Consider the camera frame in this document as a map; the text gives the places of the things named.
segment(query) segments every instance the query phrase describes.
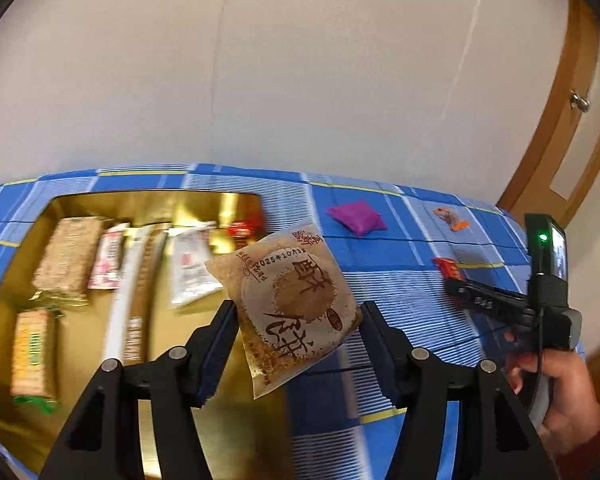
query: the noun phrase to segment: gold tray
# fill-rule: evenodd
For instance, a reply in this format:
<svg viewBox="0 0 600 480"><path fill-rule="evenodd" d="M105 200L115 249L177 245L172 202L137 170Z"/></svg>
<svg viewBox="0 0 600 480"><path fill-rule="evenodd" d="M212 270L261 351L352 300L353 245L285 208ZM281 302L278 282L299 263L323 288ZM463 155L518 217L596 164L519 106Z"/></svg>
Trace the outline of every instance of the gold tray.
<svg viewBox="0 0 600 480"><path fill-rule="evenodd" d="M111 291L90 290L90 305L59 318L57 382L60 408L52 415L35 406L11 401L11 351L16 314L33 295L33 273L59 219L103 216L129 221L132 226L172 222L174 227L215 221L210 243L216 254L233 251L234 241L220 228L262 214L260 197L187 190L147 190L88 193L52 200L33 224L0 284L0 441L14 456L39 472L51 446L100 365L109 319ZM168 239L155 282L148 334L149 359L186 343L199 326L208 324L222 300L223 290L176 311L170 305ZM291 442L284 390L253 400L251 375L242 348L234 343L216 395L201 410L193 410L196 427L211 474L215 479L291 478ZM160 478L149 401L139 404L142 464L147 478Z"/></svg>

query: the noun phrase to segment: purple pouch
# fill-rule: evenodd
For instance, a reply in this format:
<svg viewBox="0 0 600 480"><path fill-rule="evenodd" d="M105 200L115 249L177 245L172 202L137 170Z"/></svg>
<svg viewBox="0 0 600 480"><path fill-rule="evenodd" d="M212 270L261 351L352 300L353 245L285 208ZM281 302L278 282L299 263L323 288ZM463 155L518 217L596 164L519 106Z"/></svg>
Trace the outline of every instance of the purple pouch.
<svg viewBox="0 0 600 480"><path fill-rule="evenodd" d="M382 221L380 213L363 200L330 207L326 213L356 236L364 236L376 229L386 231L386 225Z"/></svg>

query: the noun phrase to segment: door handle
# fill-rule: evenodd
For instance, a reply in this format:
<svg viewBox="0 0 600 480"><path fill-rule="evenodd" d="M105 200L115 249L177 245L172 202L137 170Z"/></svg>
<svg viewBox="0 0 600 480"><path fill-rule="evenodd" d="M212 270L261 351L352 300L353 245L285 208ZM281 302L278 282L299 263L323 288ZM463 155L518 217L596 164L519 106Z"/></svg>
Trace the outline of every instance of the door handle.
<svg viewBox="0 0 600 480"><path fill-rule="evenodd" d="M584 97L580 97L575 90L571 90L571 96L569 98L571 108L577 108L583 114L589 111L590 103Z"/></svg>

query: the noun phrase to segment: camera screen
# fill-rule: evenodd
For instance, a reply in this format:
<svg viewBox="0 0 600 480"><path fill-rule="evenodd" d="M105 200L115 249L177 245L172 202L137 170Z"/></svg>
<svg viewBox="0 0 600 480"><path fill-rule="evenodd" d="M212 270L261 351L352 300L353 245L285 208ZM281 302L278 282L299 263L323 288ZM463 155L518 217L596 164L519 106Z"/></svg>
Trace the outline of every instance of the camera screen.
<svg viewBox="0 0 600 480"><path fill-rule="evenodd" d="M554 246L554 276L566 281L567 249L564 243L564 236L555 227L551 227L551 240Z"/></svg>

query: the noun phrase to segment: tablecloth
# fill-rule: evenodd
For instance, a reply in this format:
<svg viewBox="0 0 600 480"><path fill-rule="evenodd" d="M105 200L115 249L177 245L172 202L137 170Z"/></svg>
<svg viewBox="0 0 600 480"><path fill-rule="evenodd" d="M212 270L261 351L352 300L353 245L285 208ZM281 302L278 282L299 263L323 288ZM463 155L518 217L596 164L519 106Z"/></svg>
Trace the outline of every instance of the tablecloth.
<svg viewBox="0 0 600 480"><path fill-rule="evenodd" d="M457 309L445 296L436 256L458 261L472 280L526 292L525 234L504 210L452 194L323 174L245 170L213 164L134 166L50 174L0 186L0 279L28 229L56 196L136 189L254 192L267 230L312 219L360 302L375 300L387 322L441 359L502 362L503 327ZM357 238L325 214L366 201L387 231ZM453 232L433 213L454 209L470 226ZM299 479L382 479L404 414L382 396L360 334L287 386ZM438 478L450 477L458 424L450 402Z"/></svg>

